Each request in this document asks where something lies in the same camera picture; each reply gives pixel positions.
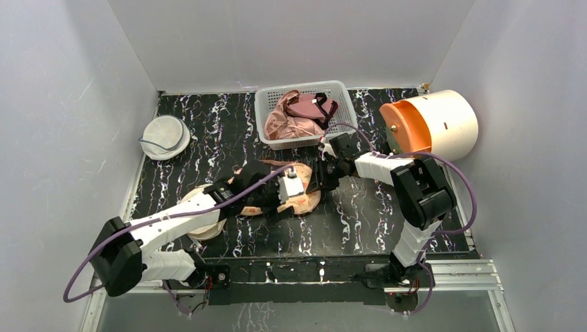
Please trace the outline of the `peach patterned mesh laundry bag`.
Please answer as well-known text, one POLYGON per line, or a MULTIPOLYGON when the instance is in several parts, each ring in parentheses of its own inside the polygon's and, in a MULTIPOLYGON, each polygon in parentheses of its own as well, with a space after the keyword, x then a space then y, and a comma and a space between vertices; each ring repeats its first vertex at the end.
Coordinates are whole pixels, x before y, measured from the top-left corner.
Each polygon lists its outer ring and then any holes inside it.
POLYGON ((292 165, 295 168, 296 178, 290 182, 287 189, 287 200, 283 201, 278 207, 277 212, 285 212, 287 209, 293 209, 294 216, 301 216, 312 212, 320 201, 320 192, 308 193, 312 170, 309 165, 300 162, 277 161, 277 160, 261 160, 263 164, 272 167, 282 167, 285 165, 292 165))

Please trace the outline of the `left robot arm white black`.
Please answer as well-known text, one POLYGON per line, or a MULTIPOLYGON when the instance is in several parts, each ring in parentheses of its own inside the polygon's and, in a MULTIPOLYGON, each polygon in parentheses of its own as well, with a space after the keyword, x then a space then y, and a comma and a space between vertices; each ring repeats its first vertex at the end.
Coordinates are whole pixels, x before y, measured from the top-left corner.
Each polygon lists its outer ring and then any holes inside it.
POLYGON ((275 171, 261 162, 248 163, 239 174, 206 186, 193 197, 135 221, 108 220, 89 253, 89 262, 111 297, 123 295, 141 282, 180 282, 200 288, 228 271, 206 264, 191 250, 162 251, 167 243, 198 228, 217 225, 245 207, 257 207, 268 220, 278 221, 278 207, 304 194, 293 165, 275 171))

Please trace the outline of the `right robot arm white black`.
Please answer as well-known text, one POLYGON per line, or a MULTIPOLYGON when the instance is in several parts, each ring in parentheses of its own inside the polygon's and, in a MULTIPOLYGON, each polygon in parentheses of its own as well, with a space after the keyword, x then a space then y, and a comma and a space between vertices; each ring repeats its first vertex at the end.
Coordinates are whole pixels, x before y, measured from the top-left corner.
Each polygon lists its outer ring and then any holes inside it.
POLYGON ((425 250, 445 216, 456 206, 455 194, 434 157, 406 158, 359 149, 348 133, 322 138, 319 159, 311 166, 306 192, 335 190, 341 178, 367 178, 393 186, 404 226, 386 264, 367 264, 352 280, 369 288, 408 286, 425 269, 425 250))

